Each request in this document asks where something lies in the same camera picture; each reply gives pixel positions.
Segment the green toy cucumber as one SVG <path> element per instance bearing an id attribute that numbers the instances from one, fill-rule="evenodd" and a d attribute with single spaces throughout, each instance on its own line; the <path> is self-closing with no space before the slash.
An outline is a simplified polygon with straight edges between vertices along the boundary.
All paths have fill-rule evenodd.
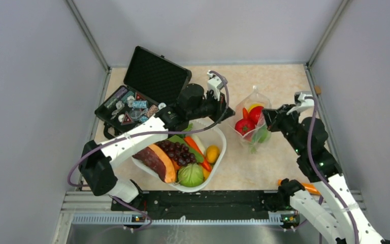
<path id="1" fill-rule="evenodd" d="M 257 148 L 260 144 L 267 142 L 271 137 L 271 132 L 267 129 L 267 126 L 260 127 L 254 132 L 250 139 L 249 151 L 254 154 L 257 152 Z"/>

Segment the small red toy tomato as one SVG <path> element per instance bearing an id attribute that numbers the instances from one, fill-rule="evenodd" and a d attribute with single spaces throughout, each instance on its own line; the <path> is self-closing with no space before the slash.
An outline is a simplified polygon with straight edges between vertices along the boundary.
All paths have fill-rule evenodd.
<path id="1" fill-rule="evenodd" d="M 263 111 L 264 107 L 256 107 L 254 109 L 251 110 L 251 112 L 249 113 L 249 119 L 255 124 L 257 125 L 259 120 L 260 120 L 260 117 L 261 115 L 263 114 L 262 111 Z"/>

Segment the clear zip top bag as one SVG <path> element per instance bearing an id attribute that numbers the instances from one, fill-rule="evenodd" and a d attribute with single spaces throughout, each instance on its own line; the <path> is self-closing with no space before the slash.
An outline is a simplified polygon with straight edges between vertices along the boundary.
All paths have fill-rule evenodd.
<path id="1" fill-rule="evenodd" d="M 254 85 L 252 92 L 234 109 L 235 116 L 229 122 L 233 138 L 251 154 L 257 153 L 271 138 L 263 115 L 263 109 L 270 107 L 269 98 Z"/>

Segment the yellow toy lemon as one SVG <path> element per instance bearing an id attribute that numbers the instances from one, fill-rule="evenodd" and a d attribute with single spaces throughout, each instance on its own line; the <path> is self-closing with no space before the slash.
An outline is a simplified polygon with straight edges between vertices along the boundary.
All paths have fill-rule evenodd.
<path id="1" fill-rule="evenodd" d="M 263 105 L 262 105 L 262 104 L 258 104 L 258 103 L 252 104 L 252 105 L 250 105 L 250 107 L 247 109 L 247 111 L 250 113 L 251 110 L 254 109 L 254 108 L 256 108 L 256 107 L 263 107 Z"/>

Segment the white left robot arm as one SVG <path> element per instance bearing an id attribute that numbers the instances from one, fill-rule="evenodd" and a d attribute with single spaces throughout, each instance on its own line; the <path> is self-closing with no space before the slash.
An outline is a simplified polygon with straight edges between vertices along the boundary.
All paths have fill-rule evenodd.
<path id="1" fill-rule="evenodd" d="M 75 168 L 95 196 L 110 195 L 123 200 L 123 204 L 130 210 L 140 208 L 143 197 L 138 185 L 115 175 L 115 170 L 125 160 L 172 135 L 188 134 L 186 128 L 192 120 L 206 117 L 212 119 L 211 125 L 196 131 L 200 133 L 235 114 L 229 107 L 227 79 L 213 70 L 207 74 L 208 92 L 200 96 L 200 101 L 191 102 L 189 97 L 181 94 L 181 102 L 160 109 L 146 122 L 128 132 L 101 144 L 92 140 L 84 145 Z"/>

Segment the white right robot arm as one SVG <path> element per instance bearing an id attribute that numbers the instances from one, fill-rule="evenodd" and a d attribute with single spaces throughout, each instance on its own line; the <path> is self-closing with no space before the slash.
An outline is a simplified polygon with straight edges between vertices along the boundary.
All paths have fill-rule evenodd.
<path id="1" fill-rule="evenodd" d="M 326 211 L 297 180 L 284 179 L 277 192 L 283 209 L 295 209 L 328 243 L 390 243 L 366 218 L 350 192 L 342 169 L 326 148 L 329 135 L 317 117 L 318 102 L 309 92 L 297 92 L 294 104 L 263 109 L 270 132 L 280 132 L 295 153 L 301 172 L 329 206 Z"/>

